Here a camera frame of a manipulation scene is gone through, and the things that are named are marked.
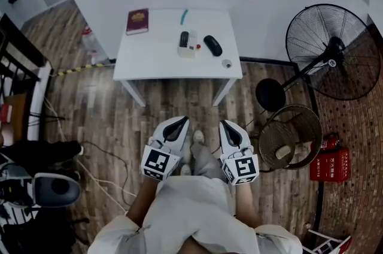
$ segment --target fan base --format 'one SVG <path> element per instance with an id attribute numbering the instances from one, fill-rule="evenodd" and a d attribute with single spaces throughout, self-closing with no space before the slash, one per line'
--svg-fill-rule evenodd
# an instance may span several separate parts
<path id="1" fill-rule="evenodd" d="M 256 97 L 258 103 L 267 111 L 277 111 L 286 103 L 286 94 L 282 85 L 271 78 L 266 78 L 258 83 Z"/>

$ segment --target yellow and black tape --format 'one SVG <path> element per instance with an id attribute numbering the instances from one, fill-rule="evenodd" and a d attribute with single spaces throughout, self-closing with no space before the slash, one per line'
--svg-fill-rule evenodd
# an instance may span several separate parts
<path id="1" fill-rule="evenodd" d="M 114 64 L 113 63 L 96 63 L 94 65 L 79 66 L 78 68 L 68 69 L 66 71 L 58 72 L 56 75 L 53 75 L 53 76 L 64 76 L 64 75 L 72 74 L 75 72 L 81 72 L 85 69 L 102 68 L 103 66 L 111 66 L 111 65 L 114 65 Z"/>

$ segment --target red fire extinguisher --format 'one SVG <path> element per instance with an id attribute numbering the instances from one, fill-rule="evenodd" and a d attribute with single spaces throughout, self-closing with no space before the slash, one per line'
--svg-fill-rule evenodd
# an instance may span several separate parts
<path id="1" fill-rule="evenodd" d="M 334 151 L 339 149 L 339 134 L 337 132 L 333 132 L 329 135 L 326 135 L 321 144 L 320 152 L 325 151 Z"/>

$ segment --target white shirt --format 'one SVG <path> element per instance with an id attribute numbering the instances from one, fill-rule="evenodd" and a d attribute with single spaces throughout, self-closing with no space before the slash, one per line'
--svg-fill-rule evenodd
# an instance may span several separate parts
<path id="1" fill-rule="evenodd" d="M 141 229 L 117 216 L 96 236 L 88 254 L 172 254 L 190 236 L 212 253 L 259 254 L 259 243 L 262 253 L 302 253 L 298 238 L 284 228 L 254 230 L 235 219 L 231 202 L 227 184 L 219 179 L 170 177 L 159 184 Z"/>

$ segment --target round fan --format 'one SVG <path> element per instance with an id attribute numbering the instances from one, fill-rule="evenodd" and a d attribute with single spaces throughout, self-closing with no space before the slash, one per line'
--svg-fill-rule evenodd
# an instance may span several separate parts
<path id="1" fill-rule="evenodd" d="M 378 81 L 375 41 L 366 24 L 343 7 L 320 4 L 298 13 L 287 29 L 286 50 L 299 73 L 284 84 L 269 78 L 258 84 L 258 102 L 269 111 L 283 107 L 284 89 L 300 77 L 319 93 L 343 101 L 367 95 Z"/>

